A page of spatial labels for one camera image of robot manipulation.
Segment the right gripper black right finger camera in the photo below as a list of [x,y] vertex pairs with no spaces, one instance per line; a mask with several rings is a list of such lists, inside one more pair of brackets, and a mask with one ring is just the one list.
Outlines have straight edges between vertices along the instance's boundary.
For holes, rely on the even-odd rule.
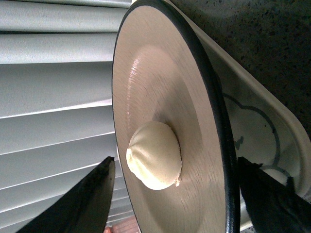
[[238,158],[241,193],[256,232],[309,233],[311,204],[296,194],[293,177],[282,185],[261,167]]

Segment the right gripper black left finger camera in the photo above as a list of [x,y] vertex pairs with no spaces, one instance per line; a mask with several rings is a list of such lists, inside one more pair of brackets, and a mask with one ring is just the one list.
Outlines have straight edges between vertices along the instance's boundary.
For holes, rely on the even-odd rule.
[[56,203],[18,232],[104,232],[112,201],[114,180],[114,158],[107,157]]

